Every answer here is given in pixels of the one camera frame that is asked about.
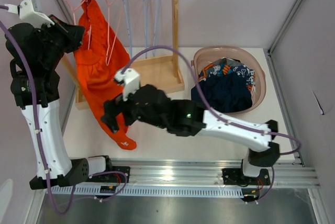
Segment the pink wire hanger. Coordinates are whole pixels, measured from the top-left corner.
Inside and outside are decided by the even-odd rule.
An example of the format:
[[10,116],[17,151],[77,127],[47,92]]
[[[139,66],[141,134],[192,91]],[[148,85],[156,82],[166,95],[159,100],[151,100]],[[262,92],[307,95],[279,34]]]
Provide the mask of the pink wire hanger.
[[[83,0],[83,1],[81,1],[81,3],[79,4],[78,7],[73,7],[73,6],[71,5],[71,3],[70,3],[68,0],[64,0],[64,1],[65,1],[65,3],[69,6],[69,8],[70,8],[70,10],[71,10],[71,13],[72,13],[72,16],[73,16],[73,24],[74,24],[74,25],[77,25],[77,24],[76,24],[76,16],[75,16],[75,13],[76,13],[76,11],[77,11],[80,7],[82,7],[82,5],[83,5],[84,3],[87,3],[87,0]],[[90,49],[90,46],[91,46],[91,31],[92,31],[92,25],[89,26],[89,29],[88,29],[88,31],[87,31],[87,34],[88,34],[88,46],[87,46],[87,49]]]
[[106,56],[105,56],[105,64],[106,66],[109,66],[110,61],[111,61],[111,57],[112,57],[112,53],[115,47],[115,43],[116,43],[116,39],[117,39],[117,34],[118,34],[118,30],[119,30],[119,26],[120,26],[120,22],[121,22],[121,16],[122,16],[122,9],[119,12],[119,19],[118,19],[118,23],[117,23],[117,28],[116,31],[114,32],[114,37],[111,36],[111,26],[110,26],[110,8],[113,6],[113,4],[116,2],[117,0],[113,0],[111,2],[109,2],[108,0],[105,0],[105,3],[107,5],[107,51],[106,51]]

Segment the blue wire hanger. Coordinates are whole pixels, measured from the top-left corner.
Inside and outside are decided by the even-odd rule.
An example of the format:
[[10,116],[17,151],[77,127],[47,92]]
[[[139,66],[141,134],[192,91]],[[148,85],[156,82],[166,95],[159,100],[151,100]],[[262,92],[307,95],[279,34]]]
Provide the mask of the blue wire hanger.
[[159,0],[154,0],[155,10],[154,10],[154,36],[153,45],[156,46],[158,42],[158,26],[159,26]]
[[149,0],[142,0],[143,4],[143,21],[144,21],[144,48],[148,47],[148,8]]
[[129,56],[132,58],[132,33],[131,33],[131,20],[130,20],[130,10],[129,10],[129,0],[122,0],[126,18],[127,33],[129,39]]

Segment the navy blue shorts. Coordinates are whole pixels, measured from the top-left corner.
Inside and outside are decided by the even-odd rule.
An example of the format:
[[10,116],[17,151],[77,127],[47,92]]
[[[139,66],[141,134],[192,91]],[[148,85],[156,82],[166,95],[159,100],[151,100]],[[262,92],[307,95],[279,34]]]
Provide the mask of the navy blue shorts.
[[237,113],[253,105],[246,78],[237,74],[211,75],[198,83],[209,105],[221,113]]

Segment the blue orange patterned shorts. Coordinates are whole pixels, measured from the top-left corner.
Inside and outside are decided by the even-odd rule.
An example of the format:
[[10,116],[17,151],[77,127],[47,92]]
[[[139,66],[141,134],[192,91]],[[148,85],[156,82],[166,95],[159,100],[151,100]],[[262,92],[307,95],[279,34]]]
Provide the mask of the blue orange patterned shorts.
[[205,81],[211,75],[224,76],[231,73],[244,78],[251,95],[256,94],[257,78],[255,70],[248,68],[238,60],[230,58],[221,58],[205,66],[198,75],[198,81]]

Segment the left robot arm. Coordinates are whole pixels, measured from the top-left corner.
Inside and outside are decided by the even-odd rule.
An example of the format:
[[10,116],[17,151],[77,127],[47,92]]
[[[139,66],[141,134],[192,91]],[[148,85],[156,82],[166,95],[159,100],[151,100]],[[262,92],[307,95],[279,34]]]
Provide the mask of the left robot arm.
[[10,90],[29,127],[37,159],[37,174],[29,182],[30,188],[75,186],[94,174],[108,182],[114,175],[109,157],[70,159],[59,119],[60,77],[55,69],[65,53],[81,46],[85,29],[54,15],[49,19],[51,24],[16,24],[5,35],[6,49],[13,56]]

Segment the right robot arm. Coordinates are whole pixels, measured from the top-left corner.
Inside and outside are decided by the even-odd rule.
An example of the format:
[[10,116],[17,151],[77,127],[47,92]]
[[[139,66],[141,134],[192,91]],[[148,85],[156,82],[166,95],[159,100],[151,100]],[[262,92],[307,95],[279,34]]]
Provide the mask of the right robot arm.
[[101,121],[113,133],[120,129],[117,116],[122,115],[126,126],[138,120],[178,137],[215,137],[247,147],[239,171],[239,178],[245,184],[255,181],[262,168],[273,166],[280,157],[280,146],[270,135],[278,126],[275,120],[255,125],[243,120],[235,123],[232,117],[221,121],[203,105],[186,99],[170,99],[153,85],[145,85],[127,97],[119,94],[105,101],[103,111]]

